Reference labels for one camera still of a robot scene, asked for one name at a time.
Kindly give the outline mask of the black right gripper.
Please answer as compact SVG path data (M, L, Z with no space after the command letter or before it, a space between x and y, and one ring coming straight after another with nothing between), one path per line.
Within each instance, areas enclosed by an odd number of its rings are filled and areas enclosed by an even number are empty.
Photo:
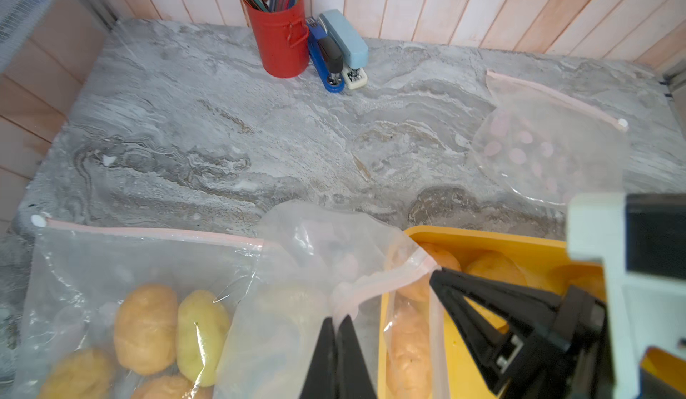
M435 270L430 286L500 398L610 398L616 377L606 304L578 286L562 296ZM474 304L511 325L501 332Z

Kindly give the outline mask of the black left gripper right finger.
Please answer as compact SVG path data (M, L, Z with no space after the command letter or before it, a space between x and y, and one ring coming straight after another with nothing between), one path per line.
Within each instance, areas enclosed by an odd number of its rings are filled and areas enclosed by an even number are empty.
M350 316L344 318L337 333L337 397L377 399Z

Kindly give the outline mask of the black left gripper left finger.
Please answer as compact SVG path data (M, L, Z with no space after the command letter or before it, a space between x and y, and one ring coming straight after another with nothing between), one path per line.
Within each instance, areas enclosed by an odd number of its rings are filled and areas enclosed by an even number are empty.
M323 321L300 399L338 397L337 341L332 318Z

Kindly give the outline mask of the bagged potato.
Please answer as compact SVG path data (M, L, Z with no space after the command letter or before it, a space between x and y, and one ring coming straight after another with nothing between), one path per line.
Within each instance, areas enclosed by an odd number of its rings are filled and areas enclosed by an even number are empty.
M38 398L108 398L115 374L115 365L105 352L81 349L53 367Z
M136 388L131 399L211 399L212 388L202 388L182 376L164 376Z

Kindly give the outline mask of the clear zipper bag pink zip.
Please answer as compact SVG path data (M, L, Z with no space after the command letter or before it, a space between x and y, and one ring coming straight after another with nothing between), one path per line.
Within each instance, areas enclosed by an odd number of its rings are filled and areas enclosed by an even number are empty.
M33 218L13 398L221 398L259 238Z

